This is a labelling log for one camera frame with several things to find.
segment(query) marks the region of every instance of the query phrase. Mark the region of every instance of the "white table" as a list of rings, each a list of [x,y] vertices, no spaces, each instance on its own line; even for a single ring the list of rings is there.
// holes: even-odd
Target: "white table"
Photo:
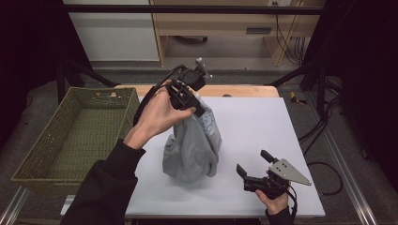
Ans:
[[[176,182],[162,172],[163,146],[168,130],[145,145],[126,218],[263,218],[265,206],[243,190],[237,163],[249,176],[263,177],[269,164],[261,149],[285,158],[312,181],[308,187],[292,183],[298,194],[298,217],[323,217],[319,200],[284,101],[280,97],[203,97],[213,109],[222,135],[217,174],[193,184]],[[68,196],[61,215],[73,196]]]

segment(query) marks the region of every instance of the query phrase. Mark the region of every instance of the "human hand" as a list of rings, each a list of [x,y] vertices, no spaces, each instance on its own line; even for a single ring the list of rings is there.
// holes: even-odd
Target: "human hand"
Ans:
[[[267,207],[268,213],[270,215],[278,214],[287,207],[289,200],[289,196],[287,195],[287,193],[284,193],[274,200],[271,200],[263,191],[259,189],[255,191],[255,194],[257,195],[261,203],[263,203]]]
[[[163,86],[149,100],[138,123],[130,130],[124,143],[134,149],[141,149],[152,137],[163,133],[179,121],[191,117],[194,112],[193,107],[185,111],[174,109],[169,93]]]

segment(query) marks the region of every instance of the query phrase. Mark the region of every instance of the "metal rail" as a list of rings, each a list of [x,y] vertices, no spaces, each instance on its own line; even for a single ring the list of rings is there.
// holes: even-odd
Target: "metal rail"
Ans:
[[[324,15],[343,8],[323,7],[245,7],[245,6],[147,6],[147,5],[41,5],[46,10],[89,13],[208,13],[208,14],[278,14]]]
[[[0,217],[0,225],[14,224],[29,193],[30,191],[28,189],[18,187],[17,192],[15,192],[14,197],[12,198],[11,202],[9,202],[8,207]]]
[[[308,92],[304,92],[304,95],[314,113],[316,120],[319,121],[320,117],[315,106],[314,95]],[[375,216],[372,212],[372,209],[370,208],[369,204],[366,202],[366,199],[363,196],[362,191],[360,190],[360,186],[358,185],[354,174],[349,169],[348,164],[345,161],[339,146],[334,141],[333,136],[331,135],[331,132],[328,127],[325,128],[324,135],[325,135],[325,142],[330,151],[330,155],[334,163],[338,167],[339,171],[342,173],[345,189],[348,193],[348,196],[351,198],[351,202],[354,204],[354,207],[358,213],[360,221],[364,225],[376,225],[377,221],[375,220]]]

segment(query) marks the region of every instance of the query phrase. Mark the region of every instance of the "gray fabric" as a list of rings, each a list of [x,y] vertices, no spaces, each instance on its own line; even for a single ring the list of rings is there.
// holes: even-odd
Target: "gray fabric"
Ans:
[[[221,134],[213,111],[197,98],[205,113],[176,124],[164,146],[163,172],[183,183],[193,183],[203,175],[214,176],[219,162]]]

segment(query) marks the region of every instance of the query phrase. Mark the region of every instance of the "green woven basket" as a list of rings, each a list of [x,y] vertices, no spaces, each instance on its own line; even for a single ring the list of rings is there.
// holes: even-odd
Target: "green woven basket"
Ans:
[[[41,195],[76,194],[127,135],[139,104],[135,88],[71,87],[11,180]]]

